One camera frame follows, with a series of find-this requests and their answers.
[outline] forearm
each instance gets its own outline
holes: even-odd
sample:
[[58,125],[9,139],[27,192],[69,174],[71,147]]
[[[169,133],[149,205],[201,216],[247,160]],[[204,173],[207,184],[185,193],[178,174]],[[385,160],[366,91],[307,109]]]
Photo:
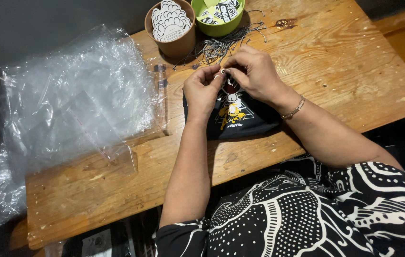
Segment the forearm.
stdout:
[[166,190],[160,227],[204,216],[210,196],[207,123],[188,121]]
[[[293,111],[300,100],[300,95],[287,87],[286,97],[277,101],[275,108],[285,115]],[[402,169],[385,149],[309,100],[285,122],[305,149],[325,165],[347,167],[363,161],[381,161]]]

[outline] black and white patterned shirt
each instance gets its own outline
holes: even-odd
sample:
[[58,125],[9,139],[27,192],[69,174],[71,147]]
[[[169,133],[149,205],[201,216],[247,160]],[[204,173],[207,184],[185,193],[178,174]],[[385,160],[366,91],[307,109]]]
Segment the black and white patterned shirt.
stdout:
[[210,220],[159,229],[158,256],[405,256],[404,171],[365,162],[327,172],[308,154],[267,170]]

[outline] woman's left hand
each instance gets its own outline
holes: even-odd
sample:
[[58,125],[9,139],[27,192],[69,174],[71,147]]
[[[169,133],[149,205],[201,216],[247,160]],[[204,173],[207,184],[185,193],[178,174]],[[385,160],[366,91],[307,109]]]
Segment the woman's left hand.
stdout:
[[204,125],[215,106],[218,91],[226,74],[221,74],[220,65],[200,68],[183,82],[183,92],[188,105],[188,122]]

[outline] gold bracelet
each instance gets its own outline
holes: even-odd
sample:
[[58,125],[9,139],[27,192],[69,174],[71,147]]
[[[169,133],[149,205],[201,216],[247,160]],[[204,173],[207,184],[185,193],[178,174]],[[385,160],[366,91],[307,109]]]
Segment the gold bracelet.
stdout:
[[301,108],[302,105],[304,104],[304,101],[306,100],[306,98],[304,97],[304,95],[301,95],[301,102],[299,103],[299,105],[296,107],[296,109],[294,109],[291,113],[283,115],[282,119],[288,119],[291,118],[295,113],[297,113]]

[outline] worn wooden tabletop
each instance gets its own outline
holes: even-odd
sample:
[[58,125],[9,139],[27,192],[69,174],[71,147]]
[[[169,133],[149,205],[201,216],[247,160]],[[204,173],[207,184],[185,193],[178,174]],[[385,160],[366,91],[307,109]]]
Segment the worn wooden tabletop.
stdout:
[[[282,80],[359,132],[405,117],[405,64],[354,0],[250,0],[243,22],[263,20],[263,37],[249,45],[268,52]],[[277,28],[290,19],[293,24]],[[159,52],[145,31],[132,35],[150,64]],[[170,136],[134,148],[138,169],[93,154],[71,167],[27,178],[28,241],[31,249],[159,206],[184,126],[183,81],[198,61],[172,71],[167,64]],[[209,172],[217,185],[304,153],[289,132],[211,141]]]

